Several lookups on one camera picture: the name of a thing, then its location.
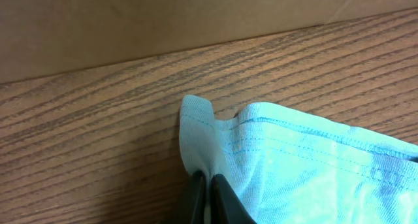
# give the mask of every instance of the stitching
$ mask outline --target stitching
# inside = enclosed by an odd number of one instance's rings
[[[209,125],[209,126],[211,126],[212,128],[214,128],[214,126],[213,126],[213,125],[210,125],[209,123],[206,123],[205,121],[199,120],[199,119],[197,119],[197,118],[194,118],[193,116],[189,116],[189,115],[187,115],[187,114],[182,114],[182,115],[183,115],[183,116],[190,117],[190,118],[192,118],[192,119],[194,119],[194,120],[196,120],[196,121],[199,121],[199,122],[201,122],[201,123],[203,123],[203,124],[205,124],[205,125]],[[390,171],[390,170],[383,170],[383,169],[376,168],[376,167],[369,167],[369,166],[362,165],[362,164],[357,163],[357,162],[354,162],[354,161],[349,161],[349,160],[347,160],[347,159],[343,159],[343,158],[341,158],[341,157],[338,157],[338,156],[335,156],[335,155],[332,155],[332,154],[329,154],[329,153],[326,153],[326,152],[321,152],[321,151],[318,151],[318,150],[315,150],[315,149],[311,149],[311,148],[307,148],[307,147],[304,147],[304,146],[300,146],[300,145],[297,145],[297,144],[291,144],[291,143],[284,142],[284,141],[282,141],[282,140],[278,140],[278,139],[275,139],[275,138],[243,138],[243,139],[241,139],[241,140],[237,140],[237,141],[235,141],[235,142],[230,142],[228,145],[231,145],[231,144],[236,144],[236,143],[238,143],[238,142],[245,141],[245,140],[266,140],[266,139],[267,139],[267,140],[276,140],[276,141],[278,141],[278,142],[283,142],[283,143],[285,143],[285,144],[289,144],[289,145],[292,145],[292,146],[298,146],[299,148],[304,148],[304,149],[307,149],[307,150],[311,150],[311,151],[313,151],[313,152],[324,153],[325,155],[330,155],[330,156],[333,156],[333,157],[335,157],[335,158],[337,158],[337,159],[340,159],[340,160],[343,160],[343,161],[347,161],[347,162],[349,162],[349,163],[353,163],[353,164],[355,164],[355,165],[360,165],[360,166],[362,166],[362,167],[372,168],[372,169],[380,170],[380,171],[383,171],[383,172],[392,173],[392,174],[394,174],[394,175],[397,175],[397,176],[402,176],[402,177],[405,177],[405,178],[407,178],[407,179],[411,179],[411,180],[413,180],[413,181],[417,180],[416,178],[410,178],[410,177],[407,177],[407,176],[405,176],[405,175],[397,174],[397,173],[392,172],[392,171]],[[272,149],[273,149],[273,150],[278,150],[278,151],[284,152],[284,151],[279,150],[279,149],[276,149],[276,148],[272,148]],[[229,154],[234,154],[234,153],[240,153],[240,152],[243,152],[243,151],[251,151],[251,150],[240,150],[240,151],[237,151],[237,152],[227,152],[227,151],[224,151],[224,152],[229,153]]]
[[[380,180],[380,179],[377,179],[377,178],[372,178],[372,177],[370,177],[370,176],[367,176],[367,175],[361,174],[361,173],[359,173],[359,172],[354,172],[354,171],[347,170],[347,169],[344,169],[344,168],[335,167],[334,165],[330,165],[330,164],[328,164],[328,163],[326,163],[326,162],[323,162],[323,161],[320,161],[320,160],[317,160],[317,159],[312,159],[312,158],[305,157],[305,156],[301,156],[301,155],[297,155],[297,154],[294,154],[294,153],[285,152],[285,151],[283,151],[283,150],[279,150],[279,149],[276,149],[276,148],[272,148],[272,149],[273,149],[273,150],[276,150],[276,151],[278,151],[278,152],[286,153],[286,154],[289,154],[289,155],[294,155],[294,156],[299,157],[299,158],[303,158],[303,159],[310,159],[310,160],[312,160],[312,161],[320,162],[320,163],[323,163],[323,164],[328,165],[328,166],[330,166],[330,167],[334,167],[334,168],[337,168],[337,169],[340,169],[340,170],[344,170],[344,171],[346,171],[346,172],[351,172],[351,173],[354,173],[354,174],[357,174],[357,175],[363,176],[363,177],[368,178],[368,179],[371,179],[371,180],[375,180],[375,181],[379,181],[379,182],[382,182],[382,183],[390,184],[390,185],[392,185],[393,187],[397,187],[397,188],[401,188],[401,189],[405,189],[405,190],[410,190],[410,191],[415,191],[414,189],[410,189],[410,188],[408,188],[408,187],[404,187],[404,186],[401,186],[401,185],[397,185],[397,184],[395,184],[395,183],[388,182],[388,181],[385,181],[385,180]]]
[[[198,110],[198,111],[204,112],[204,111],[203,111],[203,110],[201,110],[201,109],[198,109],[198,108],[195,108],[195,107],[193,107],[193,106],[189,106],[189,105],[184,105],[184,106],[182,106],[181,108],[183,108],[183,107],[190,107],[190,108],[192,108],[193,110]],[[188,115],[188,114],[184,114],[184,113],[183,113],[183,114],[182,114],[182,116],[188,116],[188,117],[193,118],[194,120],[197,120],[197,121],[199,121],[199,122],[201,122],[201,123],[204,123],[204,124],[207,124],[207,125],[209,125],[209,126],[211,126],[211,127],[214,127],[213,125],[210,125],[209,123],[206,123],[206,122],[204,122],[204,121],[198,120],[197,118],[194,118],[193,116],[190,116],[190,115]],[[251,119],[248,119],[248,120],[246,120],[246,121],[243,121],[241,124],[243,124],[243,123],[245,123],[245,122],[248,122],[248,121],[254,121],[254,120],[256,120],[256,119],[257,119],[257,118],[251,118]],[[289,123],[289,122],[287,122],[287,121],[283,121],[283,120],[276,120],[276,119],[267,118],[267,117],[259,117],[259,119],[272,120],[272,121],[276,121],[276,122],[284,123],[285,125],[292,125],[293,127],[300,127],[301,129],[307,130],[307,131],[309,132],[309,134],[311,134],[311,135],[315,135],[315,136],[322,136],[322,137],[325,137],[325,138],[328,138],[328,139],[331,139],[331,140],[338,141],[339,143],[345,144],[345,145],[347,145],[347,146],[351,146],[351,144],[359,144],[358,148],[361,148],[362,150],[365,150],[365,151],[367,151],[367,152],[381,153],[381,152],[378,152],[378,151],[376,150],[376,149],[379,149],[379,150],[383,150],[384,152],[387,152],[387,153],[384,153],[384,154],[389,155],[389,156],[393,156],[393,157],[402,157],[402,158],[410,158],[410,157],[411,157],[410,155],[407,155],[407,154],[405,154],[405,153],[398,152],[398,151],[395,151],[395,150],[391,150],[391,149],[389,149],[389,148],[382,148],[381,146],[378,146],[378,145],[375,145],[375,144],[370,144],[370,143],[361,142],[361,141],[359,141],[359,140],[354,140],[354,139],[352,139],[352,138],[346,138],[346,137],[344,137],[344,136],[333,135],[333,134],[326,133],[326,132],[323,132],[323,131],[320,131],[320,130],[317,130],[317,129],[311,129],[311,128],[306,127],[306,126],[303,126],[303,125],[295,125],[295,124],[293,124],[293,123]]]

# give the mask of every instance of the wood grain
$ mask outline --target wood grain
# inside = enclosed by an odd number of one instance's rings
[[[3,223],[155,223],[182,97],[270,101],[418,142],[418,9],[0,86]]]

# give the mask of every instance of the brown cardboard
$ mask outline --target brown cardboard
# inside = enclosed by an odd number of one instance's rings
[[[0,83],[418,6],[418,0],[0,0]]]

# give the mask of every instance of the garment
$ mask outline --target garment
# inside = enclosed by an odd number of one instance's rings
[[[188,173],[222,173],[257,223],[418,223],[418,146],[272,103],[216,120],[188,95]]]

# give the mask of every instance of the black object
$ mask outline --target black object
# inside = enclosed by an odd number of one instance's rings
[[[206,178],[203,172],[195,172],[174,205],[171,215],[161,223],[203,223],[205,194]],[[222,174],[216,174],[210,182],[210,206],[213,224],[255,223]]]

